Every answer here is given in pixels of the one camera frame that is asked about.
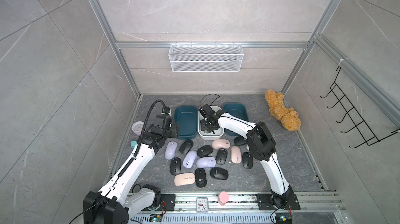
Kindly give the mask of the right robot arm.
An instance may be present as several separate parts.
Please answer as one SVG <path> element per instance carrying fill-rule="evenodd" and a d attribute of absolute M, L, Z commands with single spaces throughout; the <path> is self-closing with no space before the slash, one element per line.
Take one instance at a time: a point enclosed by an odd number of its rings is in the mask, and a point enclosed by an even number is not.
<path fill-rule="evenodd" d="M 225 128 L 247 140 L 250 153 L 260 161 L 270 182 L 272 203 L 277 209 L 286 208 L 294 196 L 294 191 L 279 165 L 276 142 L 266 124 L 248 122 L 222 110 L 215 111 L 208 104 L 201 106 L 199 113 L 204 118 L 201 126 L 207 131 Z"/>

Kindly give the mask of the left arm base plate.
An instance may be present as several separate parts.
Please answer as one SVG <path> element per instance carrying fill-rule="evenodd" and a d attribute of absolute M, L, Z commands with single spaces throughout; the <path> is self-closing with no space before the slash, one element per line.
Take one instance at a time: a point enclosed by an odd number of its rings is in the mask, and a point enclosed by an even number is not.
<path fill-rule="evenodd" d="M 173 211 L 176 205 L 175 194 L 155 194 L 153 201 L 150 197 L 139 200 L 139 206 L 143 207 L 142 211 Z"/>

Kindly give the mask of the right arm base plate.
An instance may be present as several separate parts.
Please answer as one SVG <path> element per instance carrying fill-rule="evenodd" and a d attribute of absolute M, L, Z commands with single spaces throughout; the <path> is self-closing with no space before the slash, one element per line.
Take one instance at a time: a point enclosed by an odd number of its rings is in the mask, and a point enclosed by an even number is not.
<path fill-rule="evenodd" d="M 255 201 L 258 204 L 259 210 L 276 210 L 278 205 L 275 204 L 273 195 L 270 193 L 255 194 Z M 301 210 L 297 195 L 292 195 L 285 205 L 280 206 L 283 210 Z"/>

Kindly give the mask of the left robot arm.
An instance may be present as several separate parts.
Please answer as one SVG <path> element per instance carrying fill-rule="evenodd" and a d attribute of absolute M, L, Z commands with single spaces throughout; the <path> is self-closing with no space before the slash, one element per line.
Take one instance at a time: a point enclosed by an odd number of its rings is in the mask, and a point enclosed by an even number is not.
<path fill-rule="evenodd" d="M 151 114 L 147 113 L 129 158 L 98 192 L 90 191 L 84 198 L 80 216 L 85 224 L 127 224 L 132 216 L 143 209 L 155 210 L 162 204 L 160 188 L 149 184 L 129 195 L 142 170 L 164 146 L 165 141 L 178 136 L 178 124 L 162 100 L 154 101 L 149 110 L 152 111 L 157 103 L 162 105 L 162 112 L 150 125 L 148 120 Z"/>

